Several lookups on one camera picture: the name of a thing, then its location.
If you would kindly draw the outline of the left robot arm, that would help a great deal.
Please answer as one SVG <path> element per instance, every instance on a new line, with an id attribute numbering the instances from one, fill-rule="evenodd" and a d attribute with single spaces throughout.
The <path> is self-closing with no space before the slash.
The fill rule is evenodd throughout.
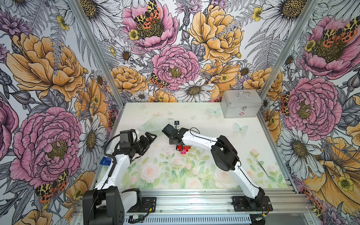
<path id="1" fill-rule="evenodd" d="M 122 225 L 125 214 L 132 208 L 142 208 L 142 194 L 137 188 L 120 192 L 123 176 L 134 156 L 143 156 L 157 135 L 146 132 L 139 136 L 134 129 L 121 131 L 110 138 L 104 149 L 118 138 L 112 153 L 104 152 L 111 160 L 110 167 L 97 185 L 85 192 L 82 198 L 83 223 L 85 225 Z"/>

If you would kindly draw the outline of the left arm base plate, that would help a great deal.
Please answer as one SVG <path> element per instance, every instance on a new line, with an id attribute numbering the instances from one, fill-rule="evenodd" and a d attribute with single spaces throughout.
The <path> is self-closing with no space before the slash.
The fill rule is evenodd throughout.
<path id="1" fill-rule="evenodd" d="M 142 197 L 142 206 L 135 212 L 147 213 L 150 211 L 154 212 L 156 209 L 157 198 L 156 197 Z"/>

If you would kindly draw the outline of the long red lego brick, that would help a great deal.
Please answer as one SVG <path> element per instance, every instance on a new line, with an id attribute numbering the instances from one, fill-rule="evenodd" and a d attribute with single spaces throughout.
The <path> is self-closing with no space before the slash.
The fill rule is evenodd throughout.
<path id="1" fill-rule="evenodd" d="M 188 152 L 191 149 L 191 146 L 183 146 L 182 152 Z"/>

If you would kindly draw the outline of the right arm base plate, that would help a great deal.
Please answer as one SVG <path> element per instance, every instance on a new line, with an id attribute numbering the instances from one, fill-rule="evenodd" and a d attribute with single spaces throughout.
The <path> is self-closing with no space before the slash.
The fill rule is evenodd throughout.
<path id="1" fill-rule="evenodd" d="M 233 196 L 232 206 L 235 212 L 272 212 L 273 206 L 268 196 L 264 196 L 262 202 L 258 205 L 254 199 L 248 199 L 245 196 Z"/>

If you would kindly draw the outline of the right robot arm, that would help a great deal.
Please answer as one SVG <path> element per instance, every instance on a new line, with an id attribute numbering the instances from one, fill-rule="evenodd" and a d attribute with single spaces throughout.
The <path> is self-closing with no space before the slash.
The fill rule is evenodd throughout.
<path id="1" fill-rule="evenodd" d="M 229 172 L 239 185 L 245 196 L 245 205 L 253 211 L 262 209 L 265 198 L 264 190 L 253 182 L 242 167 L 238 152 L 227 139 L 219 137 L 208 137 L 187 128 L 176 129 L 171 124 L 166 125 L 162 133 L 169 138 L 170 145 L 176 147 L 196 147 L 211 152 L 215 165 L 222 171 Z"/>

